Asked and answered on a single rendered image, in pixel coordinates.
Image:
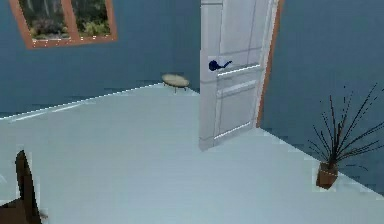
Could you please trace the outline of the white panelled room door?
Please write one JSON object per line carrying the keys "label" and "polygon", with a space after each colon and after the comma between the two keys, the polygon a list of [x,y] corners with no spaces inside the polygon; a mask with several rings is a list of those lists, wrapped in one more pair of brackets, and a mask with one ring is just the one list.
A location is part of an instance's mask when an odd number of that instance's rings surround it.
{"label": "white panelled room door", "polygon": [[[199,148],[253,129],[283,0],[201,0]],[[226,68],[210,71],[209,62]]]}

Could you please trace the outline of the small beige oval table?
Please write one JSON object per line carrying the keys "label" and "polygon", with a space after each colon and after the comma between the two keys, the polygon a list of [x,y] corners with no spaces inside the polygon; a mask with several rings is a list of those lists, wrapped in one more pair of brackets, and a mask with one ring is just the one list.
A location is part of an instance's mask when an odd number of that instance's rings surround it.
{"label": "small beige oval table", "polygon": [[178,88],[183,88],[184,90],[187,90],[187,87],[190,84],[189,80],[177,74],[164,74],[162,76],[162,81],[164,85],[171,86],[175,90],[177,90]]}

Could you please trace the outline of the dark brown wooden chair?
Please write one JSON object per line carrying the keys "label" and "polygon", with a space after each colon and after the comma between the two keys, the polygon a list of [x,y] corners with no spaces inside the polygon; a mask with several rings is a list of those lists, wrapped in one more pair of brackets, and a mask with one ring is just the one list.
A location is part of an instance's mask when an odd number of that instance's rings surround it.
{"label": "dark brown wooden chair", "polygon": [[24,150],[17,153],[15,165],[20,196],[0,206],[0,224],[43,224]]}

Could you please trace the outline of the brown framed window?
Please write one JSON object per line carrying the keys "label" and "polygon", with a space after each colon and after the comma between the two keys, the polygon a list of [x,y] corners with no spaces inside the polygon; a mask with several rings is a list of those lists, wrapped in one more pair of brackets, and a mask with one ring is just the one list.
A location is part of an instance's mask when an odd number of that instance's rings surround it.
{"label": "brown framed window", "polygon": [[27,49],[113,42],[112,0],[7,0]]}

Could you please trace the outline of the bare twig plant brown pot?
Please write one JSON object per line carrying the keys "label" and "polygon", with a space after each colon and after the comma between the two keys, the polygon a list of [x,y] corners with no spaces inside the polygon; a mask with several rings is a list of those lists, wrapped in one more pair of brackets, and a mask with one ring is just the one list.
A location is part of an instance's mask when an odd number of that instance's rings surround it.
{"label": "bare twig plant brown pot", "polygon": [[358,141],[384,128],[384,121],[368,128],[352,140],[349,140],[359,121],[368,112],[370,106],[377,100],[377,96],[374,96],[376,87],[377,83],[369,90],[355,115],[349,114],[353,92],[351,92],[349,96],[345,96],[343,98],[343,108],[339,120],[336,119],[333,97],[329,96],[330,115],[327,115],[326,112],[321,113],[325,130],[318,129],[313,125],[313,130],[320,143],[317,144],[312,140],[308,141],[309,148],[322,158],[317,169],[317,187],[329,190],[334,185],[339,177],[338,173],[341,161],[384,148],[384,144],[381,144],[379,140],[365,145],[355,146]]}

